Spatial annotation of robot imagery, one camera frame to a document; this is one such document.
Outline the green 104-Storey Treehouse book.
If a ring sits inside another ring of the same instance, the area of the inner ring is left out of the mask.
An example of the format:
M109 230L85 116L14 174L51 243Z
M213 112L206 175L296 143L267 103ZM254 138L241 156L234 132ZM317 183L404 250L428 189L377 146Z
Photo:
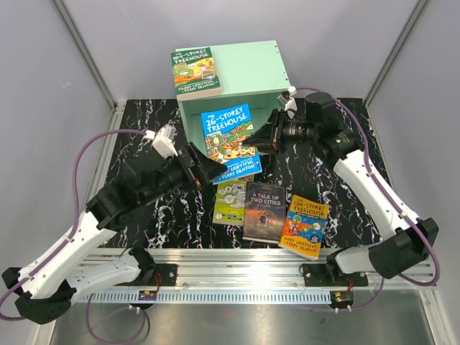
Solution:
M221 82L210 47L175 51L170 58L177 100L221 95Z

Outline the blue 26-Storey Treehouse book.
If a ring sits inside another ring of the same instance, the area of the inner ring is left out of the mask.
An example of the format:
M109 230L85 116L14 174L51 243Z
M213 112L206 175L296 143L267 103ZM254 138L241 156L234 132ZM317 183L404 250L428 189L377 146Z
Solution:
M213 180L215 184L261 173L257 149L243 144L254 131L247 103L203 112L201 123L208 157L227 166L226 172Z

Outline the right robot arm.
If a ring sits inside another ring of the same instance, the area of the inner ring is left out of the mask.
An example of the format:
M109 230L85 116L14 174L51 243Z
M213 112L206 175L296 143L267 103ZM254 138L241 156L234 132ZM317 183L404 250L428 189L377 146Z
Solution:
M243 144L260 152L278 154L289 144L309 144L313 152L352 189L369 212L382 241L365 247L349 247L328 255L326 279L343 285L358 272L376 272L384 279L404 277L406 270L431 258L435 284L441 274L433 251L438 224L421 218L380 175L369 156L363 129L341 128L340 101L313 89L305 97L305 116L295 119L289 109L273 109L267 122Z

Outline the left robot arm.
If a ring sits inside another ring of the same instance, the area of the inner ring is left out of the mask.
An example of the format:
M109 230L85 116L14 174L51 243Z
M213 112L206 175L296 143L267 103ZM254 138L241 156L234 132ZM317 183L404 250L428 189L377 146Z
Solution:
M130 162L119 176L87 202L60 239L26 267L10 267L1 277L16 293L18 321L43 325L61 317L78 299L113 285L148 285L155 276L153 257L133 248L112 262L86 271L78 265L100 244L134 223L136 213L173 190L199 189L227 167L203 154L192 142L175 152L152 151L148 163Z

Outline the dark Tale of Two Cities book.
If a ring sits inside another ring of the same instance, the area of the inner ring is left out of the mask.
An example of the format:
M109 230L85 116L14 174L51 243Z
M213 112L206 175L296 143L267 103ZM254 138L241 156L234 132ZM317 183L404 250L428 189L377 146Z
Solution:
M281 185L248 183L244 207L244 240L278 244L285 215L285 189Z

